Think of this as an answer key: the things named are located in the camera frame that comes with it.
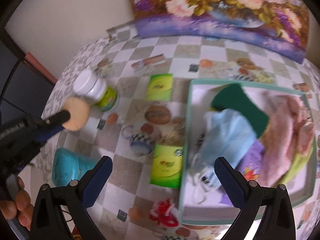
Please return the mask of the person's left hand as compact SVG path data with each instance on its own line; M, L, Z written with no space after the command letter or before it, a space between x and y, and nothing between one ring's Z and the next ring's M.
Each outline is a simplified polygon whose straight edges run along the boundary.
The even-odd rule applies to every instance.
M24 189L23 180L17 177L17 181L20 190L15 200L1 200L1 212L6 220L17 218L22 226L30 230L34 206L31 204L29 193Z

